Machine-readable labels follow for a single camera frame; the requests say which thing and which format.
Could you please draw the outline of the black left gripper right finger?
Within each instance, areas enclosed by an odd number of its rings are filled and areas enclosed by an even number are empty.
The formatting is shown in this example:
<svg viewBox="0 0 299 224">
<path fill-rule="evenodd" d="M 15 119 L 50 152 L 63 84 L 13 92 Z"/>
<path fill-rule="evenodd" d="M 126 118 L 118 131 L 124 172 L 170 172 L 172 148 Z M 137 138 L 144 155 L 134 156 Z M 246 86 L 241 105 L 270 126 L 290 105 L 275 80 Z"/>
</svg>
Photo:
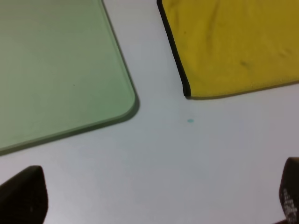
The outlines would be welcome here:
<svg viewBox="0 0 299 224">
<path fill-rule="evenodd" d="M 299 223 L 299 158 L 289 157 L 282 173 L 279 199 L 288 224 Z"/>
</svg>

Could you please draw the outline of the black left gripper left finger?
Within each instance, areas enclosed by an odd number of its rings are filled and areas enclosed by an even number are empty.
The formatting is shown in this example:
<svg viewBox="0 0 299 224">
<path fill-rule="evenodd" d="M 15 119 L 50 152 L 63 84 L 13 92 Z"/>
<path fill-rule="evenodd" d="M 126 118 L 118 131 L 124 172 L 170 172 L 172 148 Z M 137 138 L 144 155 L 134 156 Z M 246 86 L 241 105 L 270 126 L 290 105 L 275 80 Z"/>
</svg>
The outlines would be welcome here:
<svg viewBox="0 0 299 224">
<path fill-rule="evenodd" d="M 48 203 L 43 168 L 29 166 L 0 185 L 0 222 L 42 224 Z"/>
</svg>

